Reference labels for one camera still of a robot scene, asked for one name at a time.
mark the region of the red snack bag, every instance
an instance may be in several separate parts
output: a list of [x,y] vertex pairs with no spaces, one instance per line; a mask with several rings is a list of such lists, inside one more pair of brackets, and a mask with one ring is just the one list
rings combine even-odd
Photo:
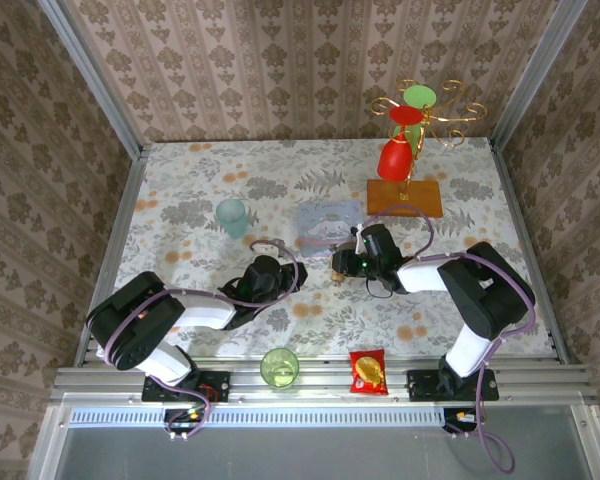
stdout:
[[369,352],[350,352],[353,385],[351,393],[388,395],[384,373],[384,349]]

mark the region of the white cable tray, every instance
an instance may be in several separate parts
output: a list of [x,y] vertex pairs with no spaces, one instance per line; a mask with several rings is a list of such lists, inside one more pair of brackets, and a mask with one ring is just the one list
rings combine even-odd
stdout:
[[[164,408],[75,408],[71,428],[162,427]],[[442,407],[216,407],[208,427],[440,427]]]

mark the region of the floral tablecloth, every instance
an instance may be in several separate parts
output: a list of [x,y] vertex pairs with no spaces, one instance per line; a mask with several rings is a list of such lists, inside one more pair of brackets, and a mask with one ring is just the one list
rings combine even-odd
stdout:
[[[153,270],[170,285],[214,290],[243,274],[254,258],[247,245],[257,238],[281,238],[299,255],[298,203],[357,198],[366,211],[366,181],[377,177],[375,168],[385,142],[154,145],[116,287]],[[455,149],[428,139],[414,179],[440,182],[444,217],[433,220],[436,239],[429,253],[465,250],[486,240],[528,279],[486,139],[468,139]],[[241,240],[232,240],[214,218],[215,206],[226,198],[240,198],[248,206],[249,231]],[[383,221],[404,254],[427,240],[419,218]],[[378,347],[395,355],[441,355],[463,325],[446,292],[376,299],[362,279],[332,282],[328,258],[300,260],[309,272],[302,290],[253,322],[230,332],[176,328],[167,340],[196,356],[262,354],[281,346],[301,355]],[[509,340],[499,353],[553,356],[542,318],[531,333]]]

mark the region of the clear plastic cup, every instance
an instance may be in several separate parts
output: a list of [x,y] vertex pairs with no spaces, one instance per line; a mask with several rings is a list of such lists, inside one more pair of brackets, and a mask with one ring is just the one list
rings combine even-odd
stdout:
[[299,371],[298,357],[286,348],[276,348],[267,352],[260,362],[260,375],[274,388],[290,387]]
[[231,198],[216,207],[216,218],[231,238],[241,238],[247,231],[249,217],[244,203]]

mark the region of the patterned wallpaper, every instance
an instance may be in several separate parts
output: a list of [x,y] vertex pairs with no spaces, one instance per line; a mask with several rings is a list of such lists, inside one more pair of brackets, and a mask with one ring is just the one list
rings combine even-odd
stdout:
[[65,0],[146,142],[385,136],[370,100],[469,85],[492,131],[557,0]]
[[600,399],[600,0],[589,0],[506,145],[571,354]]
[[0,0],[0,479],[24,477],[128,168],[46,17]]

